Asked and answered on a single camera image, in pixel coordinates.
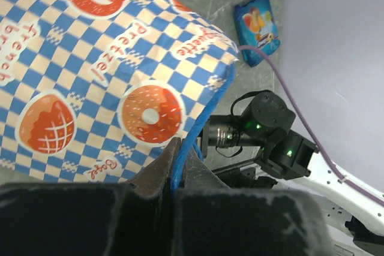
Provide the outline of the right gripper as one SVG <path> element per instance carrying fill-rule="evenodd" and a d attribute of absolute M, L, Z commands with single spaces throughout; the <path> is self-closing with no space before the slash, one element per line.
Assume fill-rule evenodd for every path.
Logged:
<path fill-rule="evenodd" d="M 261 147 L 238 125 L 239 116 L 212 115 L 199 134 L 225 158 Z M 237 147 L 225 155 L 219 149 Z M 183 142 L 175 161 L 176 255 L 333 255 L 324 217 L 314 198 L 291 189 L 229 188 Z"/>

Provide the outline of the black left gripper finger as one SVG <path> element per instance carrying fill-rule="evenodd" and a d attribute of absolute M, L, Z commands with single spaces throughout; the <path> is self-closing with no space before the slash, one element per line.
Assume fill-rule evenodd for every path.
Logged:
<path fill-rule="evenodd" d="M 170 255 L 170 173 L 181 141 L 121 183 L 1 186 L 2 255 Z"/>

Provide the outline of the checkered paper bag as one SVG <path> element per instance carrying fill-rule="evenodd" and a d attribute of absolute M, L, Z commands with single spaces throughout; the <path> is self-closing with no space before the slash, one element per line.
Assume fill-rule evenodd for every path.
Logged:
<path fill-rule="evenodd" d="M 1 167 L 126 181 L 188 134 L 237 52 L 178 0 L 1 0 Z"/>

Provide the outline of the blue snack packet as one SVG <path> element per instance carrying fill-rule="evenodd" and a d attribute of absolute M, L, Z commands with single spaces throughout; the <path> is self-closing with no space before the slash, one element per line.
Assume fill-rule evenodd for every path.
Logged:
<path fill-rule="evenodd" d="M 235 5 L 234 21 L 240 45 L 257 47 L 268 56 L 279 48 L 279 33 L 270 0 L 250 0 Z"/>

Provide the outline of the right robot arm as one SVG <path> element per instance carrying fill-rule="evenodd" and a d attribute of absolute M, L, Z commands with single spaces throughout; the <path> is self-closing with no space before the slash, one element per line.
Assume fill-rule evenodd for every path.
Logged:
<path fill-rule="evenodd" d="M 172 176 L 176 189 L 187 153 L 200 139 L 201 150 L 256 146 L 252 162 L 275 179 L 292 181 L 318 192 L 330 225 L 350 235 L 372 255 L 383 254 L 383 192 L 333 162 L 315 136 L 292 130 L 301 116 L 269 90 L 244 95 L 250 103 L 240 115 L 213 115 L 213 103 L 203 109 L 187 134 Z"/>

